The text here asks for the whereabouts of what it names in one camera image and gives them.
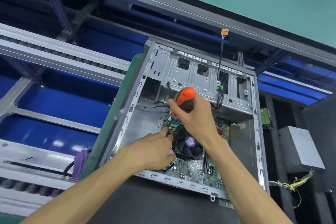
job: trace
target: person's right hand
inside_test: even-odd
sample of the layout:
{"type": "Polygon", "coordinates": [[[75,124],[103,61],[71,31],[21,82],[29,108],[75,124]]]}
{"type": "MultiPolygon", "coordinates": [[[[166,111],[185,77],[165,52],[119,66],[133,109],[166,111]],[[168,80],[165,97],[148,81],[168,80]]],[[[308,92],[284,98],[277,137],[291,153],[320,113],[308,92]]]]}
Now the person's right hand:
{"type": "Polygon", "coordinates": [[[219,137],[210,103],[199,94],[195,94],[194,109],[190,113],[183,111],[173,99],[168,99],[167,102],[171,111],[182,121],[187,131],[204,148],[207,148],[219,137]]]}

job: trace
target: person's left arm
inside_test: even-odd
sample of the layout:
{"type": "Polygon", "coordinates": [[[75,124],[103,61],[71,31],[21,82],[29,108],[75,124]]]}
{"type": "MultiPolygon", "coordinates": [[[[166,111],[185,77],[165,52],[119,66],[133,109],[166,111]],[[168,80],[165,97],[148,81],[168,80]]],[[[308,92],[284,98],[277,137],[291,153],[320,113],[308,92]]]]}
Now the person's left arm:
{"type": "Polygon", "coordinates": [[[130,176],[143,169],[159,170],[174,161],[168,154],[173,135],[168,129],[148,134],[118,153],[91,175],[32,213],[21,224],[84,224],[130,176]]]}

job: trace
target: green circuit board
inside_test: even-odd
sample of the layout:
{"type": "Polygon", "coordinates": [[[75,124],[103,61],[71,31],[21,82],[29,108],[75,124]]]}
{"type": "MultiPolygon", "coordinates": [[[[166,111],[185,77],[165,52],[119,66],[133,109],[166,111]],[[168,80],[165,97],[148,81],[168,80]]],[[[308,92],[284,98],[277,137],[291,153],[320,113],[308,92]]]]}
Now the green circuit board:
{"type": "MultiPolygon", "coordinates": [[[[215,120],[218,133],[221,137],[227,140],[230,144],[230,126],[223,121],[215,120]]],[[[180,120],[176,121],[169,118],[164,126],[169,130],[175,131],[178,125],[182,125],[180,120]]],[[[212,188],[225,190],[220,174],[217,171],[215,163],[204,151],[200,160],[193,160],[188,158],[177,158],[176,164],[173,168],[166,171],[169,176],[177,177],[183,180],[204,184],[212,188]]]]}

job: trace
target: orange screwdriver handle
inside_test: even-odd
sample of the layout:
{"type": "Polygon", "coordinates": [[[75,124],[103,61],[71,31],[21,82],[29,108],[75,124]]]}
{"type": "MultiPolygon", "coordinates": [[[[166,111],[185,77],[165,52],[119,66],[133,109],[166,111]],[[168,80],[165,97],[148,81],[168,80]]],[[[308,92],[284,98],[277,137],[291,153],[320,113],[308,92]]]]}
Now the orange screwdriver handle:
{"type": "Polygon", "coordinates": [[[195,90],[187,87],[179,91],[176,95],[177,105],[185,112],[189,113],[194,108],[195,90]]]}

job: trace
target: dark gray work surface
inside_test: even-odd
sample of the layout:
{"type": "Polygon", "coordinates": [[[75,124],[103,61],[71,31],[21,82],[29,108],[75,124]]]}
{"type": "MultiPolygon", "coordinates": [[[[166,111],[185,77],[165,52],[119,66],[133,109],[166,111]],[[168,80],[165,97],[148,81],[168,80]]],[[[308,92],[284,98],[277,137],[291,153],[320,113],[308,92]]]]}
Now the dark gray work surface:
{"type": "Polygon", "coordinates": [[[121,185],[88,224],[237,224],[233,209],[220,206],[218,199],[173,188],[140,177],[121,185]]]}

